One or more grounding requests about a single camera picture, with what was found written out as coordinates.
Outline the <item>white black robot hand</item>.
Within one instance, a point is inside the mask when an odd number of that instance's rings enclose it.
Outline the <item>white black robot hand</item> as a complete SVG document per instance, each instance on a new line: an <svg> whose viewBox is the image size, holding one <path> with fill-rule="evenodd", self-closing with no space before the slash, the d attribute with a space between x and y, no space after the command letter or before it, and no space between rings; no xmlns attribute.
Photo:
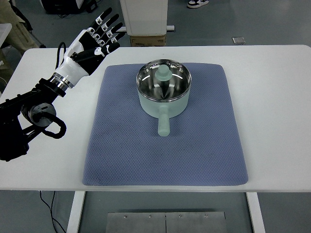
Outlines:
<svg viewBox="0 0 311 233"><path fill-rule="evenodd" d="M119 14L110 16L112 8L103 11L87 29L83 29L64 52L63 62L53 73L50 81L61 89L73 88L83 77L90 76L102 61L120 47L119 40L125 35L115 24Z"/></svg>

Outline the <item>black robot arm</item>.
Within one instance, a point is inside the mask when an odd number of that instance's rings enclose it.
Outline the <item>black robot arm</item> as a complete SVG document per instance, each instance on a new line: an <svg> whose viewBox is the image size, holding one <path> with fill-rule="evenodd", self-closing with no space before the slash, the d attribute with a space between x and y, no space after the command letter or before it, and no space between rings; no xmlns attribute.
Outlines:
<svg viewBox="0 0 311 233"><path fill-rule="evenodd" d="M27 154L39 134L60 139L67 127L56 116L53 102L64 97L67 87L56 79L41 79L35 87L0 105L0 159L11 161Z"/></svg>

